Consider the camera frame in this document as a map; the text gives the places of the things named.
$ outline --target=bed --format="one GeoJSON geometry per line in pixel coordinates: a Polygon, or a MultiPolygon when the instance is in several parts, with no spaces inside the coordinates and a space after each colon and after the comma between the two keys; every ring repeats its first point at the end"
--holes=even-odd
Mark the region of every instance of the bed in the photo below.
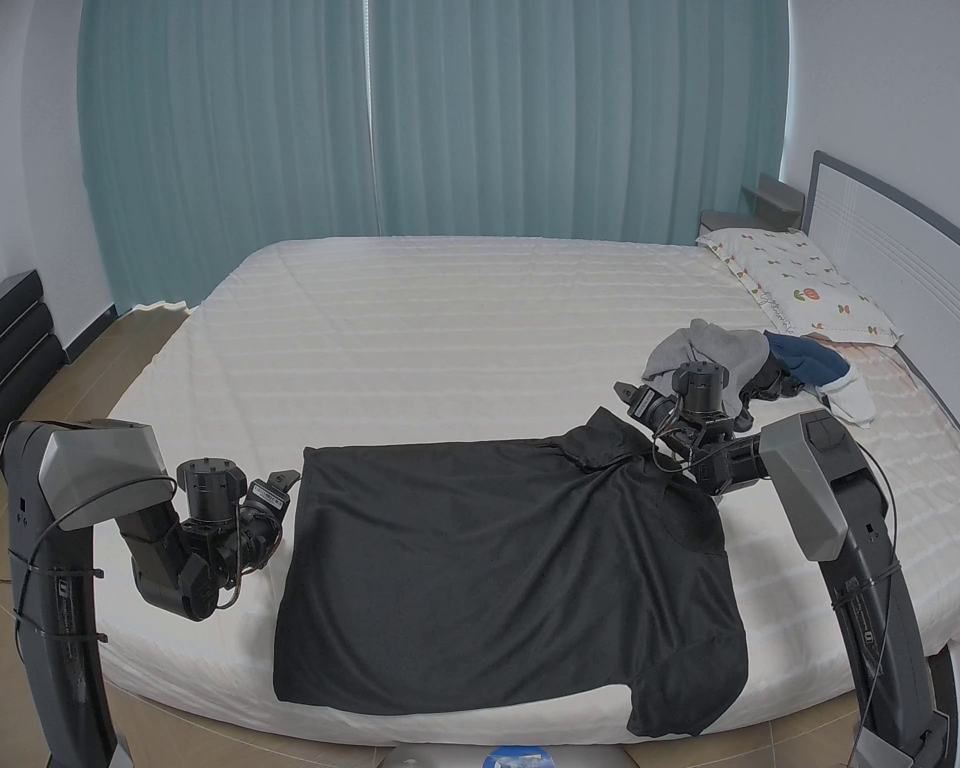
{"type": "MultiPolygon", "coordinates": [[[[904,334],[905,357],[869,346],[843,352],[876,402],[873,427],[852,431],[896,492],[900,559],[924,649],[933,654],[960,636],[960,430],[947,412],[960,413],[960,375],[952,378],[955,359],[941,362],[937,345],[949,336],[938,343],[930,333],[960,329],[951,287],[960,286],[960,232],[931,224],[877,186],[818,154],[804,228],[904,334]],[[923,311],[905,312],[918,292],[923,311]]],[[[772,329],[704,248],[461,237],[278,243],[224,280],[112,415],[151,424],[170,470],[189,458],[226,456],[250,478],[298,467],[305,445],[561,434],[598,406],[622,414],[613,382],[638,380],[656,343],[693,317],[772,329]]],[[[806,395],[757,403],[756,426],[812,407],[806,395]]],[[[182,494],[176,503],[185,510],[182,494]]],[[[709,730],[762,722],[851,689],[819,569],[804,559],[771,484],[727,496],[720,512],[750,676],[709,730]]],[[[237,605],[192,624],[142,601],[115,527],[98,526],[106,676],[176,708],[323,741],[638,740],[626,730],[629,689],[618,685],[403,717],[281,703],[272,686],[273,635],[292,532],[288,517],[282,545],[264,571],[244,580],[237,605]]]]}

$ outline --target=teal curtain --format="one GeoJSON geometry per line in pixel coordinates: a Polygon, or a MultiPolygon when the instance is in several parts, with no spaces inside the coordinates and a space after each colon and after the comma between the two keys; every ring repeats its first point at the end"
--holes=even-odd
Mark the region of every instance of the teal curtain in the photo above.
{"type": "Polygon", "coordinates": [[[776,177],[787,0],[371,0],[383,234],[690,243],[776,177]]]}
{"type": "Polygon", "coordinates": [[[377,234],[359,0],[84,0],[84,179],[117,309],[277,240],[377,234]]]}

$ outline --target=blue logo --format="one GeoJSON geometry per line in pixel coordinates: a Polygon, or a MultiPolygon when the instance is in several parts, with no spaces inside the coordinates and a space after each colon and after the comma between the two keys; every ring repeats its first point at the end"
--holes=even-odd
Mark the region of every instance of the blue logo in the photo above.
{"type": "Polygon", "coordinates": [[[484,760],[483,768],[557,768],[542,747],[497,747],[484,760]]]}

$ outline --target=white pillowcase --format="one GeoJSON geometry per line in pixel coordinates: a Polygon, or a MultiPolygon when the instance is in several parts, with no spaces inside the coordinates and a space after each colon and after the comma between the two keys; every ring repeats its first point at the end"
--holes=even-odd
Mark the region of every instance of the white pillowcase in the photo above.
{"type": "Polygon", "coordinates": [[[718,229],[697,238],[730,267],[780,333],[892,347],[900,332],[802,232],[718,229]]]}

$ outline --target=robotic arm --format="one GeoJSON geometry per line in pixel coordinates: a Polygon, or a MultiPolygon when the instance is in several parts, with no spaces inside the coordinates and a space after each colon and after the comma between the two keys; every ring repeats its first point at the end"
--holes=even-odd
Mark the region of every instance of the robotic arm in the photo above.
{"type": "Polygon", "coordinates": [[[850,658],[863,723],[856,764],[940,766],[948,719],[933,708],[917,617],[887,535],[887,501],[863,453],[824,409],[735,438],[721,406],[726,375],[713,363],[687,363],[674,373],[674,396],[622,382],[614,389],[711,495],[773,481],[804,555],[820,565],[850,658]]]}
{"type": "Polygon", "coordinates": [[[144,599],[193,621],[232,605],[245,573],[279,544],[300,479],[275,472],[248,488],[231,461],[177,469],[190,517],[180,521],[153,430],[144,424],[16,422],[0,470],[9,487],[17,643],[51,768],[132,766],[110,719],[93,607],[92,526],[115,519],[144,599]],[[217,606],[221,588],[234,596],[217,606]]]}

